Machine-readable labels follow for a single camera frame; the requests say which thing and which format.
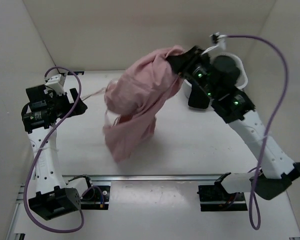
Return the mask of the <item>pink trousers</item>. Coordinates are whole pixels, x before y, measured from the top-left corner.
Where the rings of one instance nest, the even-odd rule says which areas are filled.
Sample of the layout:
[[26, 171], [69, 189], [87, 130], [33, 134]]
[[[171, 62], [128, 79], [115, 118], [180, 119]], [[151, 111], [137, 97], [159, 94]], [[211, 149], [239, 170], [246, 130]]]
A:
[[183, 53], [180, 45], [156, 49], [134, 62], [118, 80], [83, 97], [103, 94], [107, 112], [118, 115], [114, 122], [106, 115], [103, 126], [105, 145], [116, 162], [128, 159], [140, 143], [154, 135], [157, 112], [184, 81], [166, 59]]

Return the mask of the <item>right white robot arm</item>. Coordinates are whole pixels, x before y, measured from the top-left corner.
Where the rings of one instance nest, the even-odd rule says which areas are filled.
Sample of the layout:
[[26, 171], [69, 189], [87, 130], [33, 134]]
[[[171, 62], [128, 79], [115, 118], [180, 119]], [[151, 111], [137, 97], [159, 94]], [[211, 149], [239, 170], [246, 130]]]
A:
[[256, 173], [226, 173], [214, 184], [220, 200], [236, 192], [254, 192], [271, 200], [286, 191], [300, 177], [300, 162], [288, 157], [266, 132], [255, 105], [237, 87], [240, 78], [247, 78], [241, 59], [232, 53], [214, 58], [194, 46], [189, 51], [166, 58], [174, 73], [186, 80], [191, 89], [188, 106], [205, 110], [211, 107], [244, 141], [258, 161]]

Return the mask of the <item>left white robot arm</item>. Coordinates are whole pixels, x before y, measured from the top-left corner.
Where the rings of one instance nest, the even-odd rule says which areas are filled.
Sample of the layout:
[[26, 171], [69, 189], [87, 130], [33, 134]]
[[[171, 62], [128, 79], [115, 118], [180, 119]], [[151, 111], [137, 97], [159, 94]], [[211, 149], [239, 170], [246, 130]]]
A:
[[81, 200], [90, 200], [95, 188], [82, 183], [78, 189], [67, 186], [61, 173], [57, 151], [58, 119], [82, 115], [87, 106], [78, 98], [75, 88], [70, 89], [74, 100], [71, 103], [67, 93], [58, 94], [44, 84], [26, 89], [29, 102], [22, 109], [24, 129], [31, 142], [35, 157], [35, 196], [27, 201], [28, 208], [48, 221], [81, 209]]

